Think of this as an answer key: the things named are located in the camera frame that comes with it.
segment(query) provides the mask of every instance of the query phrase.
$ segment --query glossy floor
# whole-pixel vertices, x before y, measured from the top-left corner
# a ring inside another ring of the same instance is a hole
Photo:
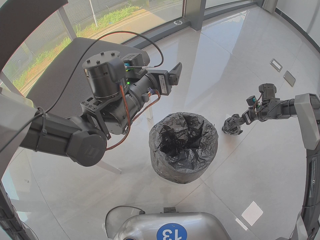
[[[39,239],[100,240],[106,238],[105,214],[114,206],[133,205],[146,213],[176,206],[179,212],[215,215],[232,239],[288,238],[302,206],[306,173],[298,120],[254,122],[239,136],[225,135],[221,127],[226,117],[247,109],[246,98],[258,97],[262,83],[274,83],[281,99],[319,94],[318,52],[278,15],[256,6],[207,20],[202,31],[185,29],[158,45],[165,57],[161,69],[182,62],[183,72],[170,96],[154,105],[153,119],[142,115],[126,141],[106,152],[103,161],[122,173],[20,149],[2,180],[21,219]],[[146,51],[151,65],[159,62],[154,47]],[[280,73],[269,64],[273,58],[283,66]],[[283,78],[286,70],[296,78],[293,87]],[[186,185],[154,172],[148,146],[151,127],[177,111],[203,115],[219,134],[214,161]],[[263,213],[251,226],[243,212],[253,202]],[[134,214],[129,208],[112,212],[109,236]]]

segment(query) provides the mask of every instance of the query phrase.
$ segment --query robot logo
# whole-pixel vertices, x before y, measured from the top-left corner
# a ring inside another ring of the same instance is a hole
[[[177,223],[168,223],[159,228],[157,240],[187,240],[187,231]]]

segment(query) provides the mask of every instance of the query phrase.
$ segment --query crumpled black plastic bag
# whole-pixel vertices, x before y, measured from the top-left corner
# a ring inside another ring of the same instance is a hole
[[[235,118],[240,118],[239,114],[233,114],[232,117],[224,121],[224,124],[222,126],[222,131],[225,134],[240,135],[243,133],[243,130],[241,130],[241,124],[237,124],[235,122]]]
[[[203,116],[178,112],[152,127],[149,147],[155,172],[169,181],[186,184],[199,178],[214,159],[218,133]]]

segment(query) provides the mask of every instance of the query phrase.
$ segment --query lamp post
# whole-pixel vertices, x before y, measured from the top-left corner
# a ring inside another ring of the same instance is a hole
[[[90,1],[90,5],[91,5],[91,9],[92,9],[92,13],[93,13],[94,22],[96,23],[96,26],[98,26],[97,18],[96,18],[96,15],[94,14],[94,7],[92,6],[92,2],[91,2],[91,0],[89,0],[89,1]]]

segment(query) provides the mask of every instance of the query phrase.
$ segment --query white number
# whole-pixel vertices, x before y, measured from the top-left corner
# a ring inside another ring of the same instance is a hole
[[[167,238],[170,237],[170,236],[167,235],[166,233],[172,234],[172,231],[171,231],[170,229],[163,230],[163,232],[162,232],[163,240],[167,240]]]
[[[175,240],[180,240],[180,239],[182,239],[182,236],[178,238],[178,230],[177,230],[177,229],[175,230],[174,233],[175,233],[175,236],[174,236],[174,239],[175,239]]]

